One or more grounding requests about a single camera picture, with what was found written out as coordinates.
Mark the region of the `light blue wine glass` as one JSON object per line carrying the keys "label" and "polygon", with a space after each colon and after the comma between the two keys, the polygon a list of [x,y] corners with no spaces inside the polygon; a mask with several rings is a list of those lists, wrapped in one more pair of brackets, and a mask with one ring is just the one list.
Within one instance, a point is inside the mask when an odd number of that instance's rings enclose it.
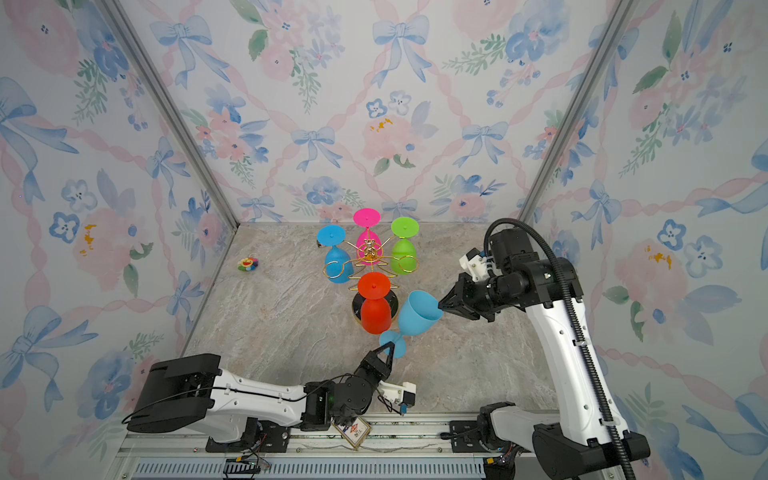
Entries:
{"label": "light blue wine glass", "polygon": [[418,336],[431,329],[443,316],[438,307],[438,300],[431,294],[412,291],[402,306],[397,322],[397,330],[387,330],[379,336],[381,346],[394,344],[393,357],[399,359],[406,354],[406,336]]}

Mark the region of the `red wine glass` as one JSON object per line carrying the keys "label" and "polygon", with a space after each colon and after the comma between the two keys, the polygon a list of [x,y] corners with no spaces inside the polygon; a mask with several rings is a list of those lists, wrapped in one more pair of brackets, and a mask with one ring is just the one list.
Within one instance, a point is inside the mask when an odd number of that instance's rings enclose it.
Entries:
{"label": "red wine glass", "polygon": [[392,314],[386,300],[390,291],[391,282],[382,273],[367,273],[358,283],[358,293],[364,299],[360,308],[361,325],[370,334],[381,334],[391,326]]}

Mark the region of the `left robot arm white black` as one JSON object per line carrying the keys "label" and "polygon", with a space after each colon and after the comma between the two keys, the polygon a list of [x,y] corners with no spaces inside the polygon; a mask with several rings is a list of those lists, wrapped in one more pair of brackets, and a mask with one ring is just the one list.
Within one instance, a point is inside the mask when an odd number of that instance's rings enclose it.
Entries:
{"label": "left robot arm white black", "polygon": [[246,379],[221,368],[220,356],[211,353],[158,362],[122,422],[143,434],[189,428],[208,437],[209,452],[252,448],[269,425],[347,432],[375,400],[399,415],[414,406],[415,384],[389,380],[395,352],[387,342],[369,351],[352,373],[296,386]]}

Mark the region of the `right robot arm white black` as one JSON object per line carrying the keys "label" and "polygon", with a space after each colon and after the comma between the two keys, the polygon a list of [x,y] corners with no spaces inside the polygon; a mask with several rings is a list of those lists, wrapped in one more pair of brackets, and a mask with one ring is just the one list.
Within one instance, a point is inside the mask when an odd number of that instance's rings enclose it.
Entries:
{"label": "right robot arm white black", "polygon": [[486,465],[496,464],[512,478],[517,457],[530,452],[551,479],[609,470],[634,478],[633,464],[649,457],[650,445],[627,425],[595,359],[573,264],[530,225],[501,218],[487,228],[482,249],[470,250],[460,265],[463,271],[439,308],[488,322],[508,308],[524,312],[542,345],[558,402],[557,415],[511,402],[482,407],[471,432],[492,455]]}

